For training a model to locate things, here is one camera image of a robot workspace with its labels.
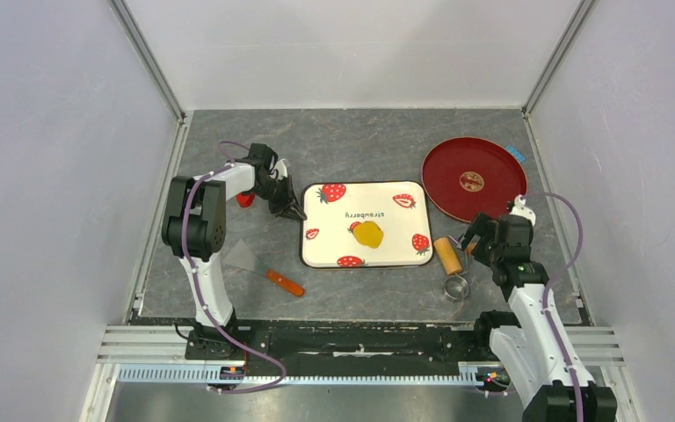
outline black base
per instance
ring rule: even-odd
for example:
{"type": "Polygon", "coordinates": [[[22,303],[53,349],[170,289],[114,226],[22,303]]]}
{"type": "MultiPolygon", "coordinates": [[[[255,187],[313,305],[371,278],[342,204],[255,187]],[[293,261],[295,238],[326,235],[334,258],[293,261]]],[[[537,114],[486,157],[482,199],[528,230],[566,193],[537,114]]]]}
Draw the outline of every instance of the black base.
{"type": "MultiPolygon", "coordinates": [[[[617,399],[612,389],[597,387],[593,382],[581,388],[585,422],[614,422],[617,399]]],[[[524,409],[524,422],[566,422],[576,420],[575,392],[560,382],[543,385],[524,409]]]]}
{"type": "MultiPolygon", "coordinates": [[[[233,338],[238,339],[236,314],[232,312],[229,323],[223,327],[233,338]]],[[[229,343],[214,327],[198,322],[192,323],[187,337],[185,359],[187,360],[226,360],[243,359],[244,354],[238,347],[229,343]]]]}

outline white tray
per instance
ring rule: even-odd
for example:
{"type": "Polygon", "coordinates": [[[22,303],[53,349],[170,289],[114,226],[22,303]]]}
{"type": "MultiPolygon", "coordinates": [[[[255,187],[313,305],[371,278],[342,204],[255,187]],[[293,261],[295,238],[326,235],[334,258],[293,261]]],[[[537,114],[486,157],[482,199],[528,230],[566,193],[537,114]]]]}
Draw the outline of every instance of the white tray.
{"type": "Polygon", "coordinates": [[[425,192],[416,182],[313,184],[302,203],[301,260],[307,266],[421,266],[433,256],[425,192]],[[355,222],[379,226],[384,236],[376,249],[356,240],[349,230],[355,222]]]}

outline red round tray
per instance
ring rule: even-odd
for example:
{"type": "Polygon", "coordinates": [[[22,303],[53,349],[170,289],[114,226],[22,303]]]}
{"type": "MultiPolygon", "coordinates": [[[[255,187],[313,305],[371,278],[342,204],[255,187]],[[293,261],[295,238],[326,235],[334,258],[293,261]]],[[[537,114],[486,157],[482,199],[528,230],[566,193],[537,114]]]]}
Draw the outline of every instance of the red round tray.
{"type": "Polygon", "coordinates": [[[431,202],[463,222],[477,213],[506,214],[506,204],[526,193],[526,175],[516,158],[480,138],[454,138],[431,149],[421,180],[431,202]]]}

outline wooden rolling pin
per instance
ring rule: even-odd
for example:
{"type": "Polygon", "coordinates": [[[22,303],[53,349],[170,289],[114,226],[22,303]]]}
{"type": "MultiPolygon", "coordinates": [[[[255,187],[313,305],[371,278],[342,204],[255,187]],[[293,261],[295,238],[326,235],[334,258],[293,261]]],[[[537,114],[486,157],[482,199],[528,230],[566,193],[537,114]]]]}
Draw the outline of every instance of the wooden rolling pin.
{"type": "Polygon", "coordinates": [[[461,273],[461,263],[459,259],[456,258],[456,251],[452,246],[452,243],[449,242],[448,237],[441,237],[436,239],[433,242],[433,247],[436,248],[436,252],[439,254],[441,259],[441,264],[446,270],[446,275],[453,275],[461,273]]]}

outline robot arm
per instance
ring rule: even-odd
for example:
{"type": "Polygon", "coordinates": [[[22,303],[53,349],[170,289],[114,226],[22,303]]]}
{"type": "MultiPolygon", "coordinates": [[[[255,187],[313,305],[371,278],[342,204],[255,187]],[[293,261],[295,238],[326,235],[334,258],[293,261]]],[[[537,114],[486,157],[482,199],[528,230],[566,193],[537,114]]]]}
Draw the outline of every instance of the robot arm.
{"type": "Polygon", "coordinates": [[[226,202],[239,193],[253,193],[268,200],[274,215],[295,220],[304,220],[306,215],[296,199],[286,161],[279,160],[278,155],[264,144],[252,144],[247,157],[212,174],[196,192],[192,208],[199,212],[191,212],[187,224],[187,248],[194,267],[197,267],[197,286],[192,276],[194,270],[184,257],[181,238],[185,204],[192,185],[201,176],[175,177],[171,181],[162,241],[179,258],[191,289],[196,292],[193,295],[195,320],[204,327],[213,327],[205,313],[208,310],[221,326],[227,327],[227,331],[235,331],[234,308],[224,288],[219,253],[226,238],[226,202]]]}
{"type": "Polygon", "coordinates": [[[596,386],[568,339],[555,300],[552,295],[545,299],[549,277],[542,264],[530,259],[534,222],[534,212],[519,196],[510,214],[497,219],[479,214],[462,236],[463,250],[480,237],[471,254],[492,269],[513,311],[483,312],[475,321],[477,338],[505,366],[525,407],[524,420],[576,420],[571,405],[575,371],[584,420],[614,421],[612,390],[596,386]]]}

